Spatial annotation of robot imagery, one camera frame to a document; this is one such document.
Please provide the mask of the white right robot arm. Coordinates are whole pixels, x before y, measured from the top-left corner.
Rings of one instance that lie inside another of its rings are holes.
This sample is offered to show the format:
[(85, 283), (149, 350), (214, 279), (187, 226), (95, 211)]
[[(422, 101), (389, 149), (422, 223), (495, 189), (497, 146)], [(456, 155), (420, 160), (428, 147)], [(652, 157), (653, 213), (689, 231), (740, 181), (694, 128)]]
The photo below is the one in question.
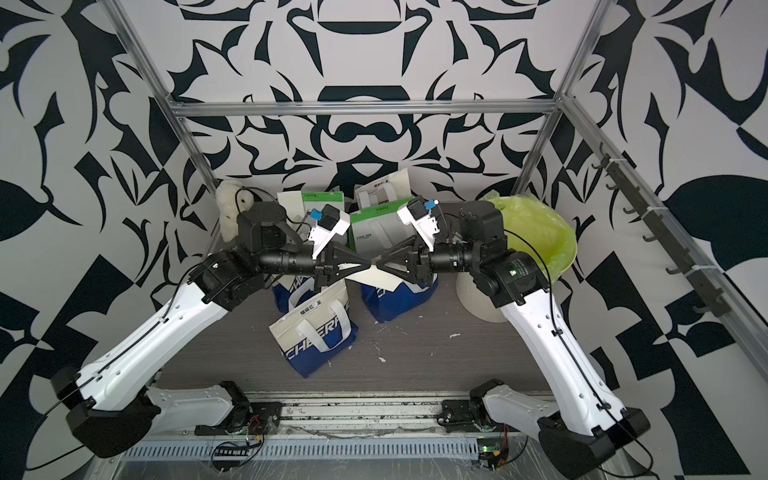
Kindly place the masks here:
[(511, 427), (536, 440), (557, 471), (579, 479), (600, 469), (650, 428), (600, 378), (575, 339), (553, 296), (552, 276), (535, 249), (511, 248), (512, 233), (488, 201), (459, 206), (459, 238), (440, 242), (437, 201), (420, 197), (397, 210), (415, 235), (386, 250), (378, 269), (409, 283), (439, 273), (467, 273), (514, 327), (554, 397), (543, 402), (490, 380), (470, 393), (474, 421)]

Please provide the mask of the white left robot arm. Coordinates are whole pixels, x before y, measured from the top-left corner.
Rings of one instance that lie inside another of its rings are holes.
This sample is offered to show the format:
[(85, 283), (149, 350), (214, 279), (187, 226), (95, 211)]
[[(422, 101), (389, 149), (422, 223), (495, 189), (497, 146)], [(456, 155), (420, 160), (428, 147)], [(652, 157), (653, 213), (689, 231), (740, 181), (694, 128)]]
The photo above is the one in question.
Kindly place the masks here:
[(350, 226), (333, 206), (313, 211), (307, 239), (277, 202), (257, 202), (237, 216), (236, 242), (207, 256), (182, 277), (172, 299), (117, 346), (52, 379), (73, 436), (95, 456), (110, 458), (145, 436), (205, 426), (235, 432), (249, 423), (251, 403), (232, 381), (192, 390), (152, 386), (156, 373), (213, 323), (263, 289), (268, 276), (311, 276), (316, 288), (369, 268), (335, 241)]

